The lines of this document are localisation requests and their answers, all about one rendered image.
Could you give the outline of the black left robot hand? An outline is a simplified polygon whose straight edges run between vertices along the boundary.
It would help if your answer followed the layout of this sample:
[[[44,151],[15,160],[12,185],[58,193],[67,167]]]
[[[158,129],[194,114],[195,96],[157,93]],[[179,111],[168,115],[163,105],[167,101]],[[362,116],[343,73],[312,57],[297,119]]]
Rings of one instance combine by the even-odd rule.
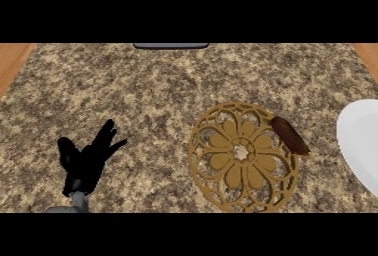
[[[127,144],[127,140],[112,143],[117,129],[109,119],[95,137],[93,142],[78,150],[70,138],[58,139],[59,161],[67,171],[62,194],[70,196],[75,192],[89,195],[96,188],[105,163],[117,150]]]

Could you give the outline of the gold openwork round placemat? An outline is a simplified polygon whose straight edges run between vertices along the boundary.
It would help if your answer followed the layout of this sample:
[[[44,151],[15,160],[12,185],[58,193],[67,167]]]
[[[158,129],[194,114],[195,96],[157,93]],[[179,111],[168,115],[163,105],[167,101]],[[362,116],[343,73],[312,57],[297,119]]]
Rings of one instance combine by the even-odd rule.
[[[273,114],[251,103],[214,106],[189,139],[197,186],[225,212],[275,212],[295,190],[298,156],[275,134]]]

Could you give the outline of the brown oblong cupcake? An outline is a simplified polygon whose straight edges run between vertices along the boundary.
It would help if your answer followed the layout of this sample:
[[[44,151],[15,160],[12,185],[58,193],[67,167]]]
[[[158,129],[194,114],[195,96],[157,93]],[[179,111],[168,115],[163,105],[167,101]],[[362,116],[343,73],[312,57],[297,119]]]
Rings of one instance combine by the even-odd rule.
[[[290,122],[279,116],[270,120],[270,126],[290,151],[297,155],[309,155],[310,149]]]

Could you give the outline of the white plate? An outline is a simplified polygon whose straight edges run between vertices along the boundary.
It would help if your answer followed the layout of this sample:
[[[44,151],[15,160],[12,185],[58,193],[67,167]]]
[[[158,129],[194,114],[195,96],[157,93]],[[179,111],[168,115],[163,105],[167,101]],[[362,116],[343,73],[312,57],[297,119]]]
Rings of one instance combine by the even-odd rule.
[[[347,165],[378,197],[378,99],[352,102],[337,119],[337,141]]]

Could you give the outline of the dark grey flat appliance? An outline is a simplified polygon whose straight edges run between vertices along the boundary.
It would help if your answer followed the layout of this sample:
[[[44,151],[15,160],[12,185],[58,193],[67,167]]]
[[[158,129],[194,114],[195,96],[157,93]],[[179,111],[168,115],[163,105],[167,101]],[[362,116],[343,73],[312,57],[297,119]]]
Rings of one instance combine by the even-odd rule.
[[[135,48],[146,50],[204,49],[210,43],[133,43]]]

